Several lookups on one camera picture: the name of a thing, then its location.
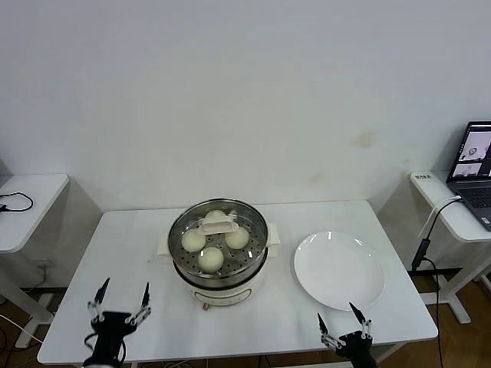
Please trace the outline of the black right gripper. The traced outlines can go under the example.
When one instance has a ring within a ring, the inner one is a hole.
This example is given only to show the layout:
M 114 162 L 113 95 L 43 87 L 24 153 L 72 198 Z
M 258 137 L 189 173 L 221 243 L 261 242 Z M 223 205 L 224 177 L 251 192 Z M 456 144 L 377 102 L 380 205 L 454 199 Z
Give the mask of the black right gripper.
M 351 302 L 349 306 L 361 325 L 361 332 L 355 331 L 348 333 L 340 336 L 337 340 L 330 335 L 321 315 L 317 314 L 321 342 L 329 349 L 338 349 L 338 355 L 347 358 L 351 364 L 375 364 L 376 360 L 370 352 L 373 341 L 371 334 L 372 320 L 367 319 L 362 311 Z

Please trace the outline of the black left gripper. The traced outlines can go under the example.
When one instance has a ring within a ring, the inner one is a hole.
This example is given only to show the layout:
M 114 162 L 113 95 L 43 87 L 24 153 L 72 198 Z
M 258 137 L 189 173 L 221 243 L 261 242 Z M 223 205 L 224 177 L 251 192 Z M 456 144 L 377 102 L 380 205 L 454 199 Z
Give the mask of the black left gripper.
M 151 314 L 149 283 L 146 284 L 140 309 L 136 313 L 103 312 L 102 303 L 109 282 L 110 278 L 107 278 L 97 289 L 94 299 L 87 302 L 91 326 L 97 336 L 95 349 L 120 349 L 125 336 L 133 333 L 130 324 L 141 324 Z

